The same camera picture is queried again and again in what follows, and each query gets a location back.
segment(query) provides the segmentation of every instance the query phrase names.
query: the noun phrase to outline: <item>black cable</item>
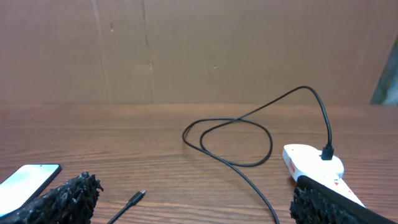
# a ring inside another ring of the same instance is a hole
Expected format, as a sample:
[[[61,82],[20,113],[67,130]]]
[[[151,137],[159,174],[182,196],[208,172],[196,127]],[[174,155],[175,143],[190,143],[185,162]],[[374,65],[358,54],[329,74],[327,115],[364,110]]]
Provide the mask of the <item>black cable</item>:
[[[268,206],[268,208],[269,208],[269,210],[270,210],[272,216],[274,217],[274,220],[275,220],[275,223],[276,223],[276,224],[279,224],[279,220],[278,220],[278,216],[276,215],[275,210],[272,208],[272,205],[268,202],[268,200],[267,200],[266,197],[261,193],[261,191],[254,185],[254,183],[252,183],[248,177],[246,177],[238,168],[235,167],[235,166],[240,166],[240,167],[254,167],[254,166],[258,166],[258,165],[264,163],[266,160],[268,160],[268,159],[270,158],[271,153],[272,153],[272,147],[273,147],[273,142],[272,142],[271,134],[270,134],[270,132],[269,132],[265,127],[261,126],[260,124],[255,123],[255,122],[253,122],[253,121],[249,121],[249,120],[246,120],[246,119],[243,119],[243,118],[246,117],[246,116],[249,116],[250,114],[253,114],[253,113],[255,113],[255,112],[257,112],[257,111],[259,111],[259,110],[261,110],[261,109],[263,109],[263,108],[265,108],[266,106],[269,106],[269,105],[275,103],[276,101],[279,101],[279,100],[282,99],[283,97],[285,97],[285,96],[287,96],[287,95],[293,93],[293,92],[296,91],[296,90],[302,89],[302,88],[310,90],[310,91],[314,94],[315,98],[317,99],[317,101],[318,101],[318,103],[319,103],[319,105],[320,105],[320,107],[321,107],[321,110],[322,110],[323,118],[325,119],[326,128],[327,128],[327,130],[328,130],[328,142],[327,142],[327,144],[326,144],[326,147],[327,147],[327,148],[332,148],[332,146],[331,146],[331,129],[330,129],[330,124],[329,124],[328,115],[326,114],[325,106],[323,105],[322,100],[320,99],[318,93],[316,93],[316,91],[315,91],[313,88],[309,87],[309,86],[299,86],[299,87],[297,87],[297,88],[294,88],[293,90],[288,91],[287,93],[285,93],[285,94],[283,94],[282,96],[280,96],[280,97],[278,97],[278,98],[272,100],[271,102],[267,103],[266,105],[261,106],[261,107],[255,109],[255,110],[253,110],[253,111],[251,111],[251,112],[248,112],[247,114],[242,115],[242,116],[240,116],[240,117],[238,117],[238,118],[210,118],[210,119],[200,119],[200,120],[195,121],[195,122],[193,122],[192,124],[190,124],[187,128],[185,128],[184,132],[182,133],[182,140],[184,141],[185,144],[187,144],[188,146],[190,146],[190,147],[192,147],[192,148],[194,148],[194,149],[196,149],[196,150],[199,150],[200,152],[203,152],[203,153],[205,153],[206,155],[211,156],[212,158],[214,158],[214,159],[216,159],[216,160],[218,160],[218,161],[224,163],[225,165],[227,165],[228,167],[230,167],[232,170],[234,170],[235,172],[237,172],[247,183],[249,183],[249,185],[257,192],[257,194],[260,195],[260,197],[262,198],[262,200],[263,200],[263,201],[266,203],[266,205]],[[192,127],[194,127],[194,125],[196,125],[196,124],[198,124],[198,123],[201,123],[201,122],[204,122],[204,121],[227,121],[227,122],[222,123],[222,124],[219,124],[219,125],[216,125],[216,126],[214,126],[214,127],[212,127],[212,128],[207,129],[206,131],[204,131],[204,132],[201,134],[200,138],[199,138],[200,147],[194,146],[193,144],[191,144],[191,143],[189,143],[189,142],[187,141],[188,133],[189,133],[189,131],[192,129]],[[221,157],[219,157],[219,156],[216,156],[216,155],[214,155],[213,153],[211,153],[211,152],[205,147],[205,145],[203,144],[203,138],[204,138],[205,135],[206,135],[207,133],[209,133],[210,131],[212,131],[212,130],[214,130],[214,129],[217,129],[217,128],[220,128],[220,127],[222,127],[222,126],[226,126],[227,124],[232,124],[232,123],[238,122],[238,121],[256,125],[257,127],[260,127],[261,129],[263,129],[263,130],[267,133],[268,138],[269,138],[270,147],[269,147],[269,150],[268,150],[267,155],[266,155],[264,158],[262,158],[260,161],[258,161],[258,162],[253,162],[253,163],[249,163],[249,164],[242,164],[242,163],[238,163],[238,162],[228,161],[228,160],[226,160],[226,159],[223,159],[223,158],[221,158]]]
[[[135,195],[133,195],[126,206],[124,206],[110,221],[108,224],[114,223],[125,211],[127,211],[131,206],[136,205],[145,195],[145,190],[138,191]]]

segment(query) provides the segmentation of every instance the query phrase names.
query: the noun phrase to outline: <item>red logo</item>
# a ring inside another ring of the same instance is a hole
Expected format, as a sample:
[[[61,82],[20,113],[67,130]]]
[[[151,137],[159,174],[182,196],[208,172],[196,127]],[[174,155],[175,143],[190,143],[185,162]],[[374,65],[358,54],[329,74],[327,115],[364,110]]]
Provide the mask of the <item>red logo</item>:
[[[296,172],[296,168],[293,165],[292,159],[289,160],[289,167],[292,169],[293,173]]]

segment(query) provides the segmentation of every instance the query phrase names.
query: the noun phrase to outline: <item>smartphone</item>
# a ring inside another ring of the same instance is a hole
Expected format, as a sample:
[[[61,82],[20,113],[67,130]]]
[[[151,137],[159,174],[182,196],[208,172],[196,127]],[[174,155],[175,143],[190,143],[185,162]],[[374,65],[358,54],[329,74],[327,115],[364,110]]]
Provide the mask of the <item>smartphone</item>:
[[[0,218],[39,196],[60,172],[60,164],[29,164],[11,174],[0,184]]]

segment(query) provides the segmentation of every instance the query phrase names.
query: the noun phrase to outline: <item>wood grain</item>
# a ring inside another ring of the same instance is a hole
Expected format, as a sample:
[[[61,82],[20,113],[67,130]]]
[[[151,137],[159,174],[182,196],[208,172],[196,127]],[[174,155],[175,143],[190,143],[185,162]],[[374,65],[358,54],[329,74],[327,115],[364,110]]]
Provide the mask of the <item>wood grain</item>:
[[[266,206],[225,165],[185,146],[183,129],[200,118],[233,117],[257,105],[0,105],[0,180],[24,164],[57,162],[54,188],[80,172],[101,180],[94,223],[106,223],[136,191],[147,195],[118,223],[272,223]],[[371,210],[398,222],[398,108],[329,106],[336,155],[345,181]],[[316,106],[271,106],[250,117],[269,128],[274,151],[265,164],[241,170],[262,190],[281,223],[290,219],[294,182],[284,144],[323,147]],[[201,124],[189,139],[215,123]],[[227,159],[259,160],[266,135],[247,124],[211,133],[205,144]]]

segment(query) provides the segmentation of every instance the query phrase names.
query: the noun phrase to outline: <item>white device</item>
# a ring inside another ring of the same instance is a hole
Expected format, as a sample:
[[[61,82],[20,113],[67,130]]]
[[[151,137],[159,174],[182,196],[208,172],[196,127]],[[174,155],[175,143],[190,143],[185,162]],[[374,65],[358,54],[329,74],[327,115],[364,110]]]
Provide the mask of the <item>white device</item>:
[[[301,175],[317,181],[342,196],[364,207],[353,191],[343,181],[344,166],[333,156],[331,160],[321,159],[322,151],[303,144],[284,146],[283,159],[294,181]]]
[[[15,171],[0,184],[0,218],[37,197],[60,171],[59,164],[24,165]]]

